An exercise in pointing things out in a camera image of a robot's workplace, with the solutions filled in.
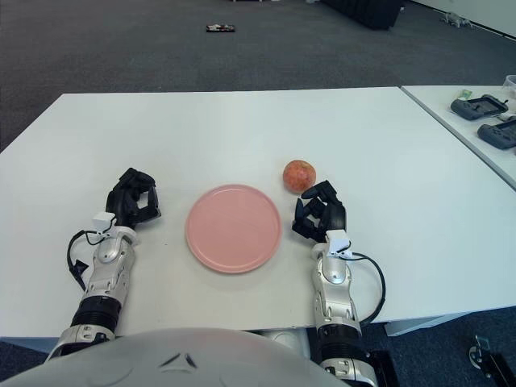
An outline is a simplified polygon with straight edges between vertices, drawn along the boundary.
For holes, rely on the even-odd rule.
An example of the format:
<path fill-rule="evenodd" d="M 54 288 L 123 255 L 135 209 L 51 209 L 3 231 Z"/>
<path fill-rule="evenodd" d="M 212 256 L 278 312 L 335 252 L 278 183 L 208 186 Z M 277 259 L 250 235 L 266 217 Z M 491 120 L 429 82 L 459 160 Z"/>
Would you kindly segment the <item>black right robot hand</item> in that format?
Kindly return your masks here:
<path fill-rule="evenodd" d="M 292 224 L 297 234 L 324 243 L 328 231 L 346 229 L 346 209 L 328 180 L 305 190 L 297 199 Z"/>

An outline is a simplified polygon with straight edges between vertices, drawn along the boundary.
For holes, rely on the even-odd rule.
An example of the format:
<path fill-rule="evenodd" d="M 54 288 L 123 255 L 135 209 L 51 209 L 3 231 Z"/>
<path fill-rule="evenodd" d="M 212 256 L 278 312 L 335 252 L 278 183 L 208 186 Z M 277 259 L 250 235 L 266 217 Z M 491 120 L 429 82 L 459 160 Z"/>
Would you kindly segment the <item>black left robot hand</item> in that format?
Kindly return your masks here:
<path fill-rule="evenodd" d="M 109 192 L 106 212 L 115 215 L 117 227 L 132 230 L 140 223 L 159 218 L 161 212 L 155 180 L 146 173 L 129 168 Z"/>

